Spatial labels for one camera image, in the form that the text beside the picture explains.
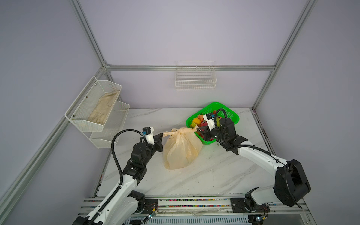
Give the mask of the cream banana print plastic bag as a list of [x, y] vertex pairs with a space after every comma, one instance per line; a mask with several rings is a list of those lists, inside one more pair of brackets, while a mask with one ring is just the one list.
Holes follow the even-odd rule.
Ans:
[[173, 128], [170, 132], [164, 132], [163, 136], [168, 137], [163, 147], [163, 162], [167, 170], [189, 166], [203, 148], [195, 128]]

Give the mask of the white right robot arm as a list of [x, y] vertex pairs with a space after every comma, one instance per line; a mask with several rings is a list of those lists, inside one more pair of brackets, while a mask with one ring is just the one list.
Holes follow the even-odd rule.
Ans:
[[251, 145], [248, 139], [237, 135], [235, 123], [227, 116], [223, 108], [215, 113], [203, 116], [205, 126], [197, 128], [205, 141], [215, 140], [226, 151], [245, 157], [268, 172], [274, 184], [267, 187], [255, 187], [246, 193], [244, 209], [255, 212], [267, 203], [281, 202], [293, 207], [311, 191], [301, 163], [295, 159], [286, 160], [270, 152]]

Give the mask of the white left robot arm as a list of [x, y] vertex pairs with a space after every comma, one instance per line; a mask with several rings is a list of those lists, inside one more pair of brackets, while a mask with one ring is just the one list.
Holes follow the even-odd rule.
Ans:
[[[131, 158], [122, 169], [115, 154], [115, 141], [123, 133], [135, 132], [140, 140], [132, 149]], [[163, 134], [154, 135], [153, 127], [144, 127], [142, 131], [125, 129], [117, 133], [111, 142], [111, 153], [117, 166], [120, 179], [104, 200], [86, 217], [78, 216], [74, 225], [122, 225], [133, 213], [144, 210], [145, 197], [135, 188], [144, 178], [151, 158], [156, 152], [163, 151]]]

